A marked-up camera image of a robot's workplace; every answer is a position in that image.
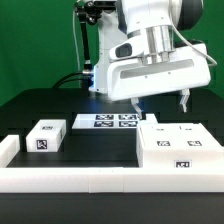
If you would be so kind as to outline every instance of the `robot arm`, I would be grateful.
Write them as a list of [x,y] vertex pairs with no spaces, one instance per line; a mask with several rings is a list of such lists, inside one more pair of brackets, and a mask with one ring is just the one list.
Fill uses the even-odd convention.
[[[198,22],[203,1],[85,2],[105,10],[97,20],[100,60],[90,91],[106,93],[111,100],[180,91],[185,112],[189,88],[207,85],[210,72],[206,46],[201,42],[175,46],[174,32],[191,29]],[[113,10],[115,6],[116,12],[108,14],[107,7]]]

